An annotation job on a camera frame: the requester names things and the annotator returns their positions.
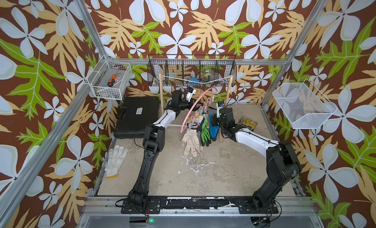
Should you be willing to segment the blue rubber glove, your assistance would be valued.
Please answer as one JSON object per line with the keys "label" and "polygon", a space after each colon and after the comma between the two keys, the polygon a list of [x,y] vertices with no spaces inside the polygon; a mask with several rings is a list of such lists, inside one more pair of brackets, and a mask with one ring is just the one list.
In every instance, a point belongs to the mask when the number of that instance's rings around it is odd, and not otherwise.
{"label": "blue rubber glove", "polygon": [[217,140],[217,135],[218,135],[219,128],[213,128],[211,126],[211,116],[212,115],[209,116],[209,119],[210,119],[209,133],[210,133],[212,141],[216,141]]}

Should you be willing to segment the pink clip hanger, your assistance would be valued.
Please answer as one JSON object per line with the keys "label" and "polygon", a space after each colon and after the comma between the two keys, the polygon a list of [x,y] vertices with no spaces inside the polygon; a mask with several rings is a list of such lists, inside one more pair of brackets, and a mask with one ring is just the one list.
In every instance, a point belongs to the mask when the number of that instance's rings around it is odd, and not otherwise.
{"label": "pink clip hanger", "polygon": [[205,96],[205,94],[209,91],[211,91],[212,89],[215,89],[217,90],[217,87],[216,86],[212,86],[210,87],[209,89],[205,90],[204,92],[202,92],[202,94],[199,96],[199,98],[197,98],[197,100],[194,102],[193,106],[190,108],[188,114],[186,115],[184,121],[183,121],[183,124],[181,126],[181,130],[180,130],[180,133],[183,132],[183,130],[186,128],[186,123],[187,123],[187,120],[188,120],[188,117],[189,115],[191,114],[191,112],[193,111],[193,109],[195,108],[195,106],[199,103],[199,101]]}

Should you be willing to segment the green rubber glove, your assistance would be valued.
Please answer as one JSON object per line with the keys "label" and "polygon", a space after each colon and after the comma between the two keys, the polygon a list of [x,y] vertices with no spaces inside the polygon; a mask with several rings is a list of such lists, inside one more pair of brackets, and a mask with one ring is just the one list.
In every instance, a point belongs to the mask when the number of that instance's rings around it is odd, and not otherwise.
{"label": "green rubber glove", "polygon": [[211,144],[211,136],[209,130],[207,129],[207,123],[208,121],[203,119],[197,130],[199,132],[199,140],[201,145],[208,147]]}

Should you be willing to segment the white cotton glove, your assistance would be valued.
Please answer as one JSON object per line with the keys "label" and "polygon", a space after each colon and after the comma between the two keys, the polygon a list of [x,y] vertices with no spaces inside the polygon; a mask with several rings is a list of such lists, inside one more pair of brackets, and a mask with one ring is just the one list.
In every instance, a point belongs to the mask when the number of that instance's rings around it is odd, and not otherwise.
{"label": "white cotton glove", "polygon": [[195,118],[194,122],[196,123],[197,127],[199,127],[204,120],[205,120],[205,116],[204,115],[198,115]]}

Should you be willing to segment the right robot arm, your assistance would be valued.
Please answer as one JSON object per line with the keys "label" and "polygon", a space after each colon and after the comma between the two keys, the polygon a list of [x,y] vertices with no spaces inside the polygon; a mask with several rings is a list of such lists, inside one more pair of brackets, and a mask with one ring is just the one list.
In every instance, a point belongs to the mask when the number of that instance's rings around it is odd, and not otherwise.
{"label": "right robot arm", "polygon": [[267,178],[253,193],[250,205],[256,213],[271,208],[277,194],[302,171],[292,144],[271,140],[251,131],[245,125],[236,124],[233,109],[228,107],[219,111],[219,117],[210,117],[210,125],[219,127],[228,139],[250,147],[265,157]]}

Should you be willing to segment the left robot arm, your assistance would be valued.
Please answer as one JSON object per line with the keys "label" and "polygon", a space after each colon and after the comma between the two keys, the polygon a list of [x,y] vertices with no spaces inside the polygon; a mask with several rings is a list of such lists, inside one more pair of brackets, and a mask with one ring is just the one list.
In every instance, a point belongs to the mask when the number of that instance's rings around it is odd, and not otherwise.
{"label": "left robot arm", "polygon": [[192,106],[193,102],[185,98],[181,90],[175,90],[163,115],[146,128],[143,138],[143,162],[136,183],[127,196],[127,204],[132,210],[146,212],[150,178],[155,161],[165,146],[165,130],[182,110]]}

